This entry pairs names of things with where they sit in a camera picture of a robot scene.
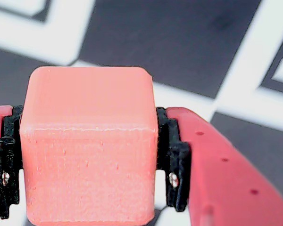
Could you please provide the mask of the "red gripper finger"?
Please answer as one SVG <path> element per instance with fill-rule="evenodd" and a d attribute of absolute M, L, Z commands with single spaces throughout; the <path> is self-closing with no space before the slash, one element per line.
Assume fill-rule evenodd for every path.
<path fill-rule="evenodd" d="M 209 122 L 186 108 L 156 111 L 167 206 L 188 209 L 193 226 L 283 226 L 283 197 Z"/>
<path fill-rule="evenodd" d="M 0 106 L 0 218 L 19 204 L 19 171 L 23 168 L 19 126 L 23 106 Z"/>

